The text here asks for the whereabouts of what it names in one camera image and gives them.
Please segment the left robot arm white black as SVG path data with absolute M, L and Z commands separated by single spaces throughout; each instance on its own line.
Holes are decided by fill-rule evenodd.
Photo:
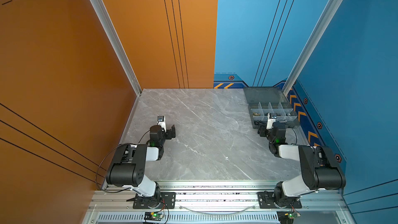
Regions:
M 138 207 L 158 208 L 163 204 L 160 186 L 145 175 L 146 163 L 159 161 L 164 154 L 164 144 L 176 137 L 176 128 L 164 129 L 153 125 L 149 130 L 149 141 L 145 144 L 125 143 L 115 148 L 109 165 L 106 182 L 109 185 L 134 191 L 133 201 Z

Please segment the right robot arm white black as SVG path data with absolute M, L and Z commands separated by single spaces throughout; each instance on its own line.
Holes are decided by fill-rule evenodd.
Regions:
M 278 208 L 294 206 L 302 195 L 320 190 L 337 190 L 346 186 L 346 177 L 331 148 L 288 144 L 284 123 L 259 122 L 258 134 L 267 138 L 270 152 L 277 158 L 300 163 L 301 173 L 293 179 L 280 181 L 272 196 L 263 201 Z

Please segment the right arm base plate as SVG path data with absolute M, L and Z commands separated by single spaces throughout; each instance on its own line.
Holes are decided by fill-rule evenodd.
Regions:
M 298 197 L 286 197 L 283 194 L 276 196 L 274 192 L 268 191 L 258 192 L 257 197 L 261 209 L 302 208 L 302 203 Z

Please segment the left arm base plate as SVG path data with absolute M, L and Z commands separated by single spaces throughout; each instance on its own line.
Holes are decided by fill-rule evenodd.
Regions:
M 136 197 L 133 203 L 134 209 L 174 209 L 176 203 L 175 192 L 160 192 L 153 197 Z

